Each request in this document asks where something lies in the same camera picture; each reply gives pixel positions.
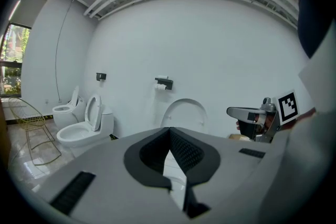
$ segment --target ceiling light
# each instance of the ceiling light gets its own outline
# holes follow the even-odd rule
[[[10,16],[9,16],[9,19],[8,19],[8,20],[10,20],[10,19],[12,18],[12,16],[13,16],[13,15],[14,15],[14,13],[15,13],[15,10],[16,10],[16,9],[17,9],[17,7],[19,6],[20,2],[21,2],[21,0],[19,0],[19,1],[16,3],[16,5],[15,5],[15,7],[13,8],[13,10],[12,10],[12,12],[11,12],[11,14],[10,14]]]

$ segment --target toilet tank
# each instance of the toilet tank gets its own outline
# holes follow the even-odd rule
[[[113,134],[114,116],[112,110],[106,105],[103,105],[102,108],[100,129],[101,132],[106,132],[108,135]]]

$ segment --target cable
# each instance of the cable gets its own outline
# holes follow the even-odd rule
[[[67,18],[67,15],[69,13],[69,10],[71,8],[71,5],[72,3],[74,2],[75,0],[72,0],[69,7],[68,7],[68,10],[67,12],[65,13],[65,16],[64,16],[64,19],[63,19],[63,22],[62,22],[62,25],[61,25],[61,29],[59,31],[59,34],[58,34],[58,38],[57,38],[57,45],[56,45],[56,53],[55,53],[55,80],[56,80],[56,89],[57,89],[57,95],[58,95],[58,102],[61,102],[61,98],[59,96],[59,90],[58,90],[58,83],[57,83],[57,50],[58,50],[58,44],[59,44],[59,38],[61,36],[61,32],[62,32],[62,29],[63,29],[63,25],[64,25],[64,22],[65,22],[65,19]]]

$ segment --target robotic arm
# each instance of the robotic arm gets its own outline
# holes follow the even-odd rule
[[[257,142],[270,143],[281,128],[280,115],[271,98],[264,98],[260,109],[230,107],[226,113],[237,119],[240,133]],[[273,118],[269,129],[265,129],[266,117]]]

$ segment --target floor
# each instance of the floor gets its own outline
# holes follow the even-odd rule
[[[26,184],[28,188],[37,191],[48,176],[69,163],[75,157],[70,149],[57,142],[56,134],[58,129],[54,120],[47,120],[46,126],[51,135],[55,138],[54,145],[61,151],[62,155],[47,165],[35,166],[30,158],[25,130],[18,124],[8,126],[8,135],[12,143],[11,153],[9,155],[8,172],[16,180]],[[29,132],[31,146],[47,141],[45,132],[42,129]],[[59,152],[51,143],[42,144],[32,150],[34,163],[45,163],[54,159]]]
[[[54,145],[61,151],[62,155],[52,163],[41,166],[35,166],[32,162],[25,130],[21,129],[18,124],[8,126],[8,135],[12,143],[8,162],[8,172],[15,180],[26,184],[27,187],[33,191],[37,191],[48,176],[75,158],[70,149],[62,146],[57,141],[56,134],[58,129],[54,120],[47,120],[46,126],[56,140]],[[29,137],[32,147],[43,141],[47,141],[48,139],[42,129],[29,132]],[[51,143],[42,144],[32,150],[33,161],[37,164],[49,162],[58,155],[58,151],[51,145]],[[172,191],[170,192],[170,195],[177,206],[182,210],[185,196],[186,176],[170,151],[164,163],[163,175],[171,180]]]

